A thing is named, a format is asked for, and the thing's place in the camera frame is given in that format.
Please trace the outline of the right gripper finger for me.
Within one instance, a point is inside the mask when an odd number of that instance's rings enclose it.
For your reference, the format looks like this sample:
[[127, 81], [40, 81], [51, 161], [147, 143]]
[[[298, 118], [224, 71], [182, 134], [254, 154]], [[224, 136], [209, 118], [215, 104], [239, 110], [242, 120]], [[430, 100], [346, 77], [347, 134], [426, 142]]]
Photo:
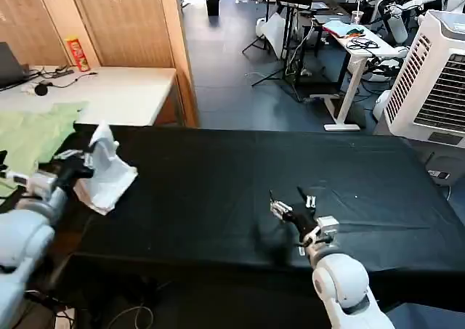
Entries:
[[286, 203], [276, 200], [270, 190], [270, 211], [281, 221], [288, 221], [293, 213], [293, 208]]
[[310, 194], [309, 190], [305, 190], [302, 187], [297, 187], [297, 190], [304, 201], [306, 208], [315, 208], [316, 207], [316, 197]]

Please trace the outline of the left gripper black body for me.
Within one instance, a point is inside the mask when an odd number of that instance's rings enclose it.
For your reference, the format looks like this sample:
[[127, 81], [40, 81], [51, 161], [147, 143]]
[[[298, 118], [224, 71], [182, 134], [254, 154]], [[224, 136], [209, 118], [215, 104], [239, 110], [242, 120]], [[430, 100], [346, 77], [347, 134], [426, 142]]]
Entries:
[[80, 157], [53, 160], [53, 164], [57, 169], [53, 196], [67, 195], [79, 179], [90, 179], [94, 174], [94, 169]]

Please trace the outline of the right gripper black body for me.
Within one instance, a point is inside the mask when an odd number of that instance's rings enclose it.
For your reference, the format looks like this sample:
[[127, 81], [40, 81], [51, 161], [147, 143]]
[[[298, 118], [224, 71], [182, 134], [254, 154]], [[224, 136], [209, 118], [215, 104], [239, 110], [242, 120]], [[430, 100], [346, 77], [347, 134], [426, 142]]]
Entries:
[[283, 220], [294, 224], [299, 233], [299, 239], [304, 240], [305, 236], [317, 226], [315, 214], [315, 208], [307, 208], [304, 203], [298, 203], [283, 214]]

